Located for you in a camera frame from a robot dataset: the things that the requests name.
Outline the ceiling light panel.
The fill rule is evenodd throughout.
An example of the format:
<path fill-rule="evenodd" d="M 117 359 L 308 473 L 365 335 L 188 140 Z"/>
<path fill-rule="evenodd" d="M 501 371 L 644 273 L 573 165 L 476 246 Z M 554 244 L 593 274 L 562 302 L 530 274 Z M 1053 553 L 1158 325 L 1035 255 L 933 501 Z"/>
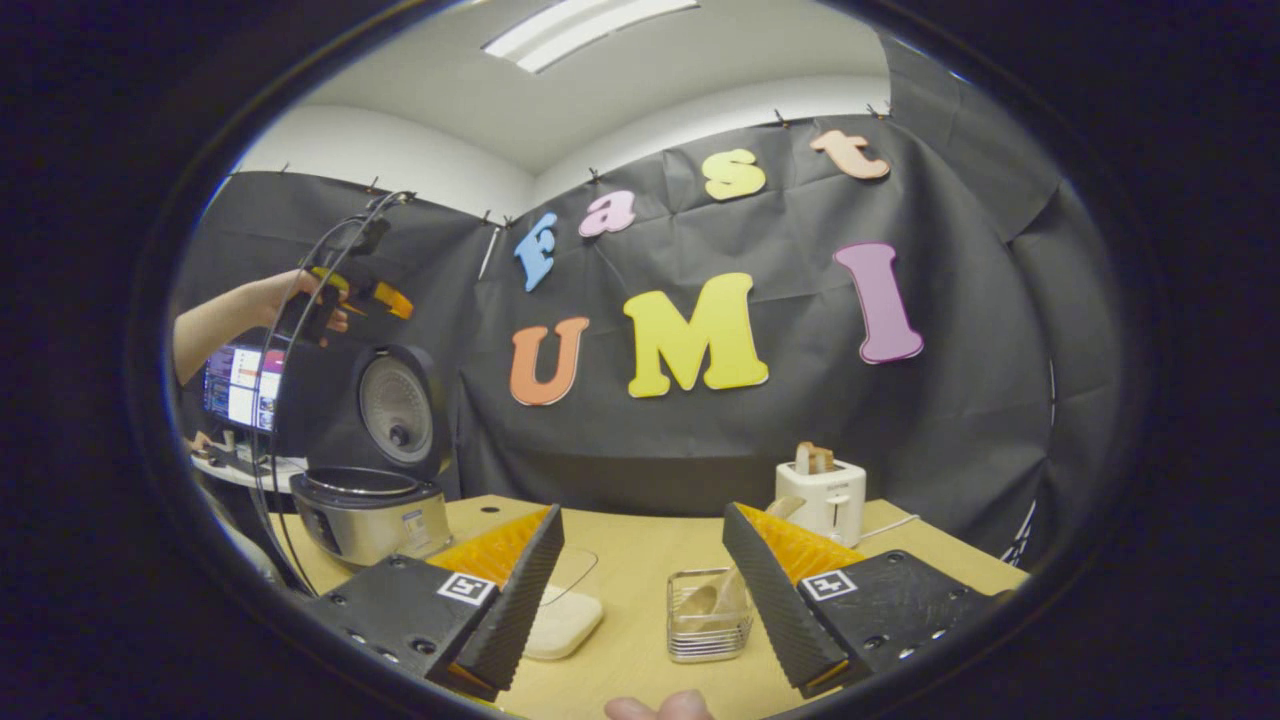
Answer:
<path fill-rule="evenodd" d="M 559 0 L 488 41 L 483 51 L 539 74 L 622 29 L 700 6 L 700 0 Z"/>

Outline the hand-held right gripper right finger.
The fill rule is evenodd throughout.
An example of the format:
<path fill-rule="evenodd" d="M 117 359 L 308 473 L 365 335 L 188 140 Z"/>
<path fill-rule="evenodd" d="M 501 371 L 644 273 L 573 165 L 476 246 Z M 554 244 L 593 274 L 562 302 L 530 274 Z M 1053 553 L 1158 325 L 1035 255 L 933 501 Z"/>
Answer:
<path fill-rule="evenodd" d="M 737 502 L 724 509 L 722 542 L 788 684 L 806 700 L 929 653 L 1009 596 L 905 550 L 864 557 Z"/>

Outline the clear plastic tray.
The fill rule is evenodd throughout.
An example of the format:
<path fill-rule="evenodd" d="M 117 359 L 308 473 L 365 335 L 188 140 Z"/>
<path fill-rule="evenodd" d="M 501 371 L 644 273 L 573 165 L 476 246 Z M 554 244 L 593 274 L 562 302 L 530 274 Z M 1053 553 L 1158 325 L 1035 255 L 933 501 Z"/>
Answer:
<path fill-rule="evenodd" d="M 585 594 L 591 594 L 603 602 L 602 592 L 599 591 L 600 573 L 598 571 L 598 568 L 599 568 L 599 556 L 595 552 L 585 550 L 582 547 L 567 544 L 566 547 L 562 548 L 556 568 L 550 574 L 550 579 L 547 583 L 544 591 L 549 585 L 557 585 L 561 588 L 566 588 L 567 591 L 577 591 Z"/>

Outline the white rice heap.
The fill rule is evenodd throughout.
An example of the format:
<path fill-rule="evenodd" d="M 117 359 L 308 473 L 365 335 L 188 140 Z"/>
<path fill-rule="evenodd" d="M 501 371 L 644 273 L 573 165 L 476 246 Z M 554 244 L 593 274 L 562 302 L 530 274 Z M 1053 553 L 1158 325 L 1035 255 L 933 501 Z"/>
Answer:
<path fill-rule="evenodd" d="M 599 598 L 549 585 L 541 597 L 524 656 L 538 661 L 567 659 L 603 618 L 604 605 Z"/>

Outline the white toaster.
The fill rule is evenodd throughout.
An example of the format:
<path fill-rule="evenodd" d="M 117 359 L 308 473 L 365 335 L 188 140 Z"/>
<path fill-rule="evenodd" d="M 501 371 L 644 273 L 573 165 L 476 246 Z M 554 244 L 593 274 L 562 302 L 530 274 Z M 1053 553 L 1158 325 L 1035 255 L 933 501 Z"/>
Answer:
<path fill-rule="evenodd" d="M 799 497 L 803 505 L 788 520 L 803 529 L 852 548 L 861 539 L 861 519 L 867 501 L 867 470 L 835 459 L 831 473 L 803 477 L 794 461 L 774 469 L 774 496 Z"/>

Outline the wooden spoon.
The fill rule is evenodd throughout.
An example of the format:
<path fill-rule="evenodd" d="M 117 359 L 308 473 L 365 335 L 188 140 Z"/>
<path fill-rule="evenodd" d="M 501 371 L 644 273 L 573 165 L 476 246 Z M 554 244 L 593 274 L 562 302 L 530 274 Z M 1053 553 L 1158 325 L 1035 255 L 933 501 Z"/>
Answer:
<path fill-rule="evenodd" d="M 748 615 L 748 591 L 740 570 L 731 565 L 690 591 L 671 611 L 673 632 L 704 635 L 735 629 Z"/>

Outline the white side desk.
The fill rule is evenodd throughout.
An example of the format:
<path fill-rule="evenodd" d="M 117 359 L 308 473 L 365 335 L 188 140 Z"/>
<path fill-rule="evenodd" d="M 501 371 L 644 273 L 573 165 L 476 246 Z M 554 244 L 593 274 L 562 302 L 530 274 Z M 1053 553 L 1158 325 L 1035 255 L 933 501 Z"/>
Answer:
<path fill-rule="evenodd" d="M 218 480 L 244 488 L 261 487 L 265 491 L 289 495 L 291 478 L 303 474 L 307 464 L 301 457 L 276 457 L 265 465 L 257 465 L 251 473 L 244 473 L 234 465 L 211 464 L 209 457 L 191 454 L 191 464 L 195 469 Z"/>

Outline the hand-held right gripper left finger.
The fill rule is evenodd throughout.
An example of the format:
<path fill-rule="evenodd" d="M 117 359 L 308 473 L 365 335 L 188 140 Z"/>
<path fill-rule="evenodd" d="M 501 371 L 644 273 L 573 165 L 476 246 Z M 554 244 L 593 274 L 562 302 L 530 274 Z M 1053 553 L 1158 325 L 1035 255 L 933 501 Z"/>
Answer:
<path fill-rule="evenodd" d="M 540 506 L 430 559 L 389 555 L 305 607 L 406 676 L 493 701 L 512 687 L 563 547 L 561 506 Z"/>

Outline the silver black rice cooker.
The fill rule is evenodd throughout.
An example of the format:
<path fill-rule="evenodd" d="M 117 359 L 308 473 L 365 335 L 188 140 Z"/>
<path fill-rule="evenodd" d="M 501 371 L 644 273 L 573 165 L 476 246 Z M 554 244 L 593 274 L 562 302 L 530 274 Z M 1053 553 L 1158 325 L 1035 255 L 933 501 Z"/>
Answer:
<path fill-rule="evenodd" d="M 444 550 L 452 532 L 440 475 L 452 437 L 436 364 L 411 345 L 366 348 L 346 400 L 337 437 L 289 478 L 310 538 L 355 566 Z"/>

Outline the computer monitor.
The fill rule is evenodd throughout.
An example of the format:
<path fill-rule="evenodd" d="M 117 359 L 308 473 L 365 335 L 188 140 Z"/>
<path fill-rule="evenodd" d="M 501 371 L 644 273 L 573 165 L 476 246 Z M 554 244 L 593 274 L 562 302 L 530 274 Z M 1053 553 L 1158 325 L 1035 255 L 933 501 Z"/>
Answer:
<path fill-rule="evenodd" d="M 205 413 L 238 427 L 273 430 L 284 360 L 283 348 L 221 346 L 204 369 Z"/>

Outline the clear chopstick holder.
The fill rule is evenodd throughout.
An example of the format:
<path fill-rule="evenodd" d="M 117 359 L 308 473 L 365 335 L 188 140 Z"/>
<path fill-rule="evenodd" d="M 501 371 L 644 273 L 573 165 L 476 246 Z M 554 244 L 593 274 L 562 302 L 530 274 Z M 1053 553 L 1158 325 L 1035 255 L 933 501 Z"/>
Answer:
<path fill-rule="evenodd" d="M 754 626 L 754 607 L 748 593 L 748 615 L 739 619 L 735 629 L 712 632 L 704 635 L 676 633 L 671 626 L 671 611 L 675 605 L 712 575 L 726 568 L 677 571 L 668 577 L 666 587 L 666 643 L 667 652 L 677 664 L 704 664 L 736 659 L 748 644 Z"/>

